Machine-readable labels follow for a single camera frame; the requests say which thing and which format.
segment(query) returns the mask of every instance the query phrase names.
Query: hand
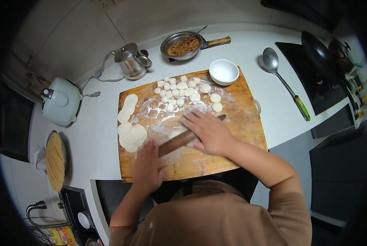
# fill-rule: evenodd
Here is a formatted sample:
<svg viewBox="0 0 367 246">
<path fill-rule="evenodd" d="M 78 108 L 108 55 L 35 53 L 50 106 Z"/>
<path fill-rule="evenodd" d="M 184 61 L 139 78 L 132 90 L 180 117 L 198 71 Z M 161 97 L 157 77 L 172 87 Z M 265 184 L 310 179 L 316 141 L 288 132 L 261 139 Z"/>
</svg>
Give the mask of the hand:
<svg viewBox="0 0 367 246">
<path fill-rule="evenodd" d="M 210 113 L 203 114 L 194 109 L 193 113 L 185 117 L 181 122 L 201 140 L 189 143 L 190 147 L 210 155 L 227 156 L 237 142 L 225 123 Z"/>
<path fill-rule="evenodd" d="M 137 160 L 133 168 L 133 185 L 137 193 L 148 196 L 159 189 L 166 176 L 166 168 L 157 169 L 159 146 L 153 139 L 145 142 L 137 151 Z"/>
</svg>

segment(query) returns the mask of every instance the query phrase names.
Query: wall outlet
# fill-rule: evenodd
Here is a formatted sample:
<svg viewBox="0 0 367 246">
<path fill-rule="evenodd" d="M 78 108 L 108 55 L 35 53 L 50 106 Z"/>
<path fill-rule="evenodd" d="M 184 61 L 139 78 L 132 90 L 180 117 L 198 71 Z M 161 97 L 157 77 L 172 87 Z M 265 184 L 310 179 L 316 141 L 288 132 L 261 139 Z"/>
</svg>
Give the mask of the wall outlet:
<svg viewBox="0 0 367 246">
<path fill-rule="evenodd" d="M 92 0 L 92 3 L 100 14 L 115 5 L 114 0 Z"/>
</svg>

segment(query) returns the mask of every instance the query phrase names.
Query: rice cooker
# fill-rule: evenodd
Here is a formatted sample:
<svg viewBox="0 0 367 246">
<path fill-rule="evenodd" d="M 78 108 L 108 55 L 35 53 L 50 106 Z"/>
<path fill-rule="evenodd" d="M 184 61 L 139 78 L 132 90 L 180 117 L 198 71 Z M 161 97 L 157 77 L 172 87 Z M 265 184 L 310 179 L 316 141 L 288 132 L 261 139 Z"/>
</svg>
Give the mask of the rice cooker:
<svg viewBox="0 0 367 246">
<path fill-rule="evenodd" d="M 42 115 L 46 119 L 58 126 L 67 126 L 77 120 L 76 113 L 83 96 L 73 82 L 57 77 L 41 95 L 44 96 Z"/>
</svg>

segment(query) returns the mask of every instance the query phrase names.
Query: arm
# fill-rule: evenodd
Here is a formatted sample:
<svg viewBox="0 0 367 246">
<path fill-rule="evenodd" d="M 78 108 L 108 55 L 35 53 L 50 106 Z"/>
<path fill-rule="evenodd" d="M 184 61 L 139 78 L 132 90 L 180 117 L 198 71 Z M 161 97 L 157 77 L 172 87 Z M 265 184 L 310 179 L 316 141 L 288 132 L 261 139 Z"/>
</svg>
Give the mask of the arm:
<svg viewBox="0 0 367 246">
<path fill-rule="evenodd" d="M 160 187 L 166 175 L 165 169 L 157 169 L 158 149 L 159 146 L 150 140 L 137 151 L 133 184 L 111 217 L 110 233 L 120 228 L 137 228 L 141 206 L 147 196 Z"/>
<path fill-rule="evenodd" d="M 270 199 L 289 192 L 302 194 L 298 175 L 288 162 L 238 140 L 215 116 L 194 110 L 182 119 L 182 123 L 201 140 L 191 143 L 192 147 L 211 155 L 225 156 L 245 168 L 271 189 Z"/>
</svg>

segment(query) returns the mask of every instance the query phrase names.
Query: person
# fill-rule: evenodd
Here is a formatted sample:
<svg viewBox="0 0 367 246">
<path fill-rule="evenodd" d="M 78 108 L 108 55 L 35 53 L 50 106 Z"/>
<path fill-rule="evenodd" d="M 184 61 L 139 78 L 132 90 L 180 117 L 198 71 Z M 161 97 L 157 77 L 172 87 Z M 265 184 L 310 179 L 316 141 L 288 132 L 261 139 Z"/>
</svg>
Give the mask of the person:
<svg viewBox="0 0 367 246">
<path fill-rule="evenodd" d="M 299 177 L 285 160 L 235 138 L 210 113 L 194 110 L 181 122 L 201 141 L 192 143 L 209 155 L 225 156 L 257 177 L 269 193 L 269 207 L 248 203 L 228 184 L 210 180 L 192 184 L 171 201 L 156 205 L 138 225 L 139 211 L 166 175 L 158 170 L 153 140 L 137 153 L 133 184 L 110 221 L 110 245 L 310 245 L 312 224 Z"/>
</svg>

